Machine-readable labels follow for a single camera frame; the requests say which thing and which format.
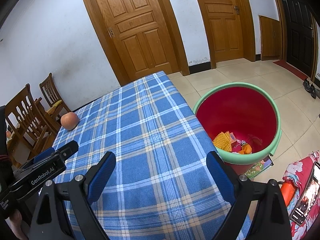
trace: metal bolt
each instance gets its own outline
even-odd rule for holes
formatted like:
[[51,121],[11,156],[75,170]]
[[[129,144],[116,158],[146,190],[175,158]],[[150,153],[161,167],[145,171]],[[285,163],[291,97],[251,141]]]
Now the metal bolt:
[[240,179],[241,181],[246,181],[246,180],[248,179],[248,177],[247,177],[246,175],[240,175],[240,176],[239,176],[239,179]]
[[75,176],[76,181],[81,181],[83,179],[83,175],[77,175]]
[[271,184],[272,186],[278,185],[278,182],[277,182],[275,179],[271,179],[271,180],[269,180],[269,182],[270,182],[270,184]]
[[47,181],[45,182],[45,185],[46,185],[47,187],[51,186],[51,184],[52,184],[52,180],[51,180],[51,179],[50,179],[50,180],[47,180]]

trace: smartphone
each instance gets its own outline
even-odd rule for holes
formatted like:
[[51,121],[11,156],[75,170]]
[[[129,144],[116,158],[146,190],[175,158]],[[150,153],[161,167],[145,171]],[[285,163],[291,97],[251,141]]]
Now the smartphone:
[[307,186],[289,216],[292,221],[296,222],[298,225],[301,225],[304,222],[318,196],[319,189],[320,164],[318,162],[314,162]]

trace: large plastic bucket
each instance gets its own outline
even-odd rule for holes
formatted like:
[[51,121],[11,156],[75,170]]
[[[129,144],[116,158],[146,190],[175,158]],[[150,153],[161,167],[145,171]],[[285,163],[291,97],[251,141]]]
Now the large plastic bucket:
[[237,174],[244,174],[268,155],[273,156],[281,138],[281,121],[273,99],[261,88],[234,82],[207,92],[193,112],[213,140],[220,132],[233,132],[245,140],[252,154],[242,155],[217,148],[220,157]]

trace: blue tablecloth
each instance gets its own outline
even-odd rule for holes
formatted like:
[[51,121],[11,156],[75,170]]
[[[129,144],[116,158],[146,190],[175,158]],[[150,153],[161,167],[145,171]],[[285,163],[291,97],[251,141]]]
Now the blue tablecloth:
[[[165,75],[141,78],[76,112],[55,149],[76,140],[79,151],[55,182],[66,182],[116,155],[116,168],[92,209],[111,240],[212,239],[230,204],[206,168],[214,146],[184,98]],[[83,239],[70,202],[67,211]],[[238,239],[250,227],[247,218]]]

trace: book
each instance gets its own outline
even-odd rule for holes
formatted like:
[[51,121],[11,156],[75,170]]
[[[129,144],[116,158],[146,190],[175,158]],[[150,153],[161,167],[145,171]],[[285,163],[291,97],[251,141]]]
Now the book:
[[260,173],[269,169],[271,166],[273,166],[273,162],[272,162],[270,156],[268,155],[263,160],[261,160],[257,164],[255,164],[250,170],[248,170],[245,173],[245,175],[249,179],[253,179],[255,176],[258,176]]

